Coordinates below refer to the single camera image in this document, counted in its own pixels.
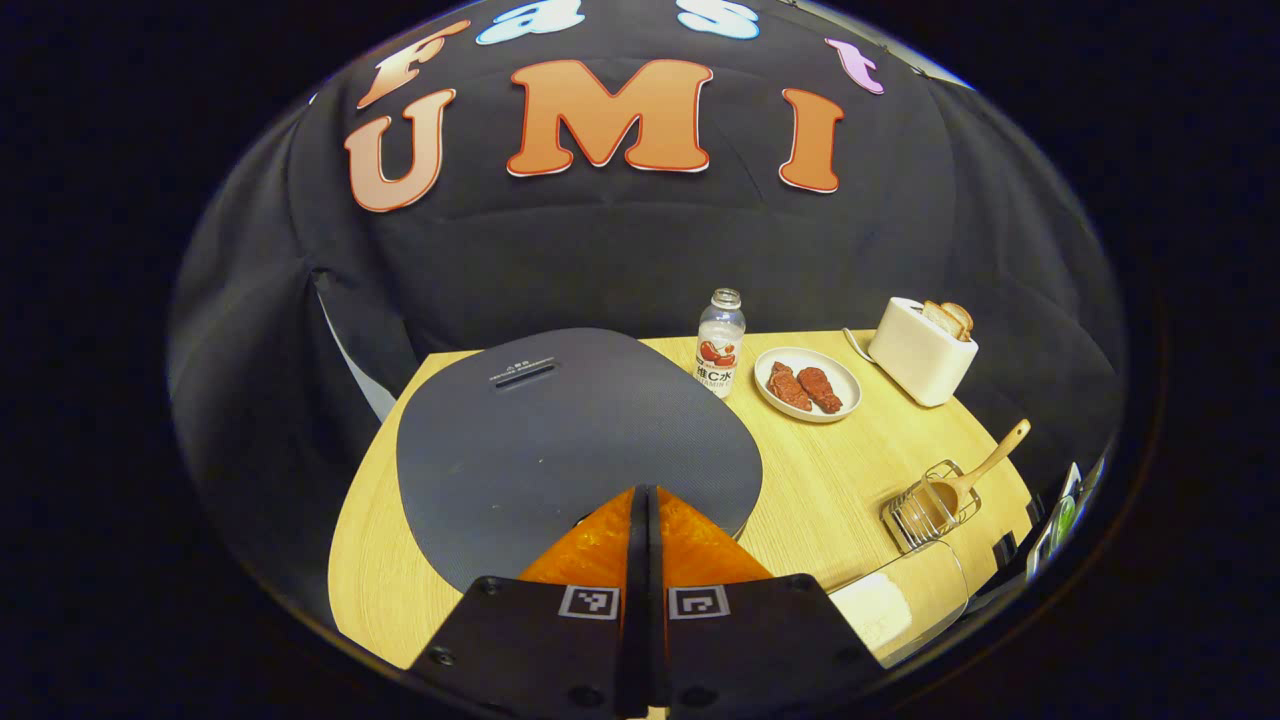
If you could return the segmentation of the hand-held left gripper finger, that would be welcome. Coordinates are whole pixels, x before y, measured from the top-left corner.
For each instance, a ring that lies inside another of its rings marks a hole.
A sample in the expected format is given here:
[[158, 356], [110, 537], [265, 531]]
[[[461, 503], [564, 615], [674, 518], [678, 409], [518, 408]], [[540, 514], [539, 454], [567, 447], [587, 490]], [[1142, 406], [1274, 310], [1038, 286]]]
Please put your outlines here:
[[648, 543], [648, 666], [669, 717], [836, 717], [886, 674], [814, 577], [771, 574], [654, 486]]
[[626, 506], [617, 582], [479, 577], [411, 673], [476, 717], [627, 719], [649, 705], [649, 489]]

